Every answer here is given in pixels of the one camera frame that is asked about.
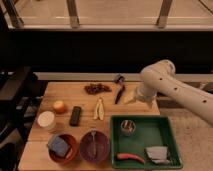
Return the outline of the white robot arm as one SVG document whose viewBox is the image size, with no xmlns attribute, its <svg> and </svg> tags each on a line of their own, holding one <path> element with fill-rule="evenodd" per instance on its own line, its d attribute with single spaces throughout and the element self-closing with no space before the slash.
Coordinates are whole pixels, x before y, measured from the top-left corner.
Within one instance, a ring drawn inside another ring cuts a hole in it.
<svg viewBox="0 0 213 171">
<path fill-rule="evenodd" d="M 213 95 L 175 79 L 175 71 L 170 60 L 146 66 L 140 72 L 140 84 L 124 97 L 124 103 L 151 104 L 160 92 L 213 126 Z"/>
</svg>

